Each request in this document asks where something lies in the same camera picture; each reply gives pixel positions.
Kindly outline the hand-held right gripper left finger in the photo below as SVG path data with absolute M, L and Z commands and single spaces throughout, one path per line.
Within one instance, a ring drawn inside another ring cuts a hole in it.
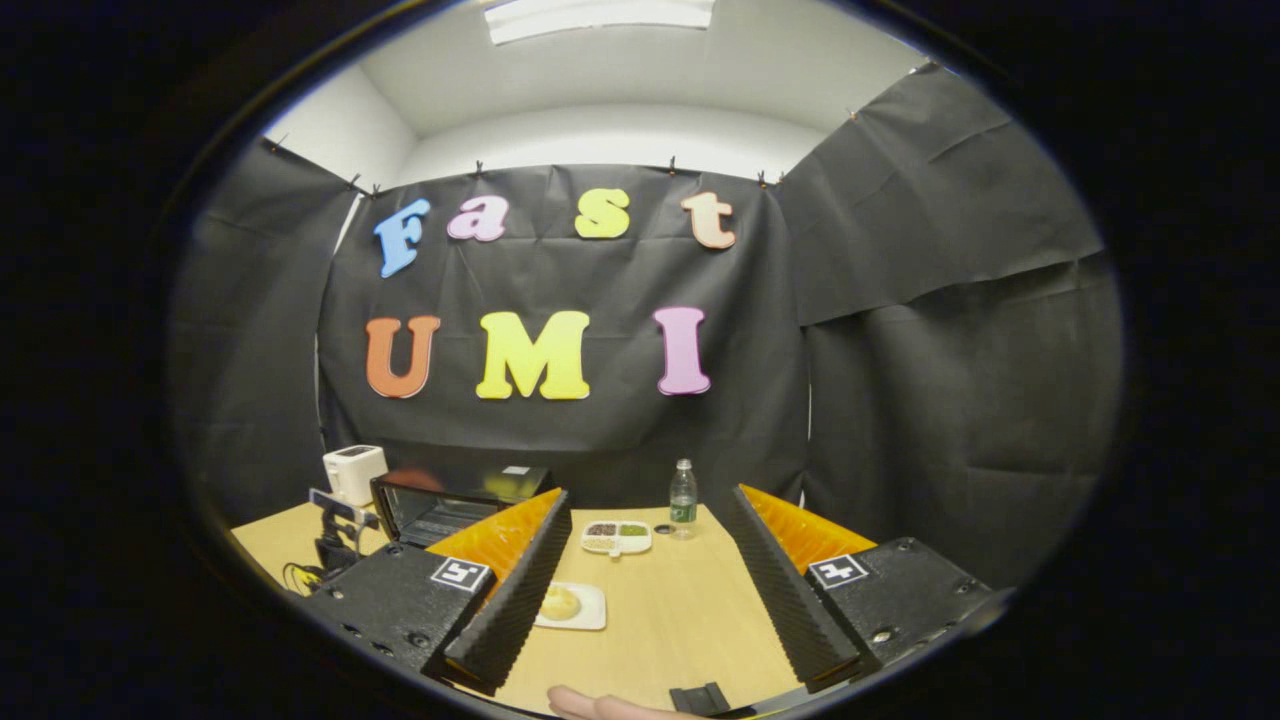
M 365 653 L 483 694 L 503 687 L 572 530 L 549 489 L 434 544 L 392 541 L 303 597 Z

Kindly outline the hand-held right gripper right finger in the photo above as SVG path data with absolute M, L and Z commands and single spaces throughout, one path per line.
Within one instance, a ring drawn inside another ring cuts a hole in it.
M 1010 596 L 918 538 L 876 543 L 750 486 L 733 489 L 721 524 L 812 692 L 922 653 Z

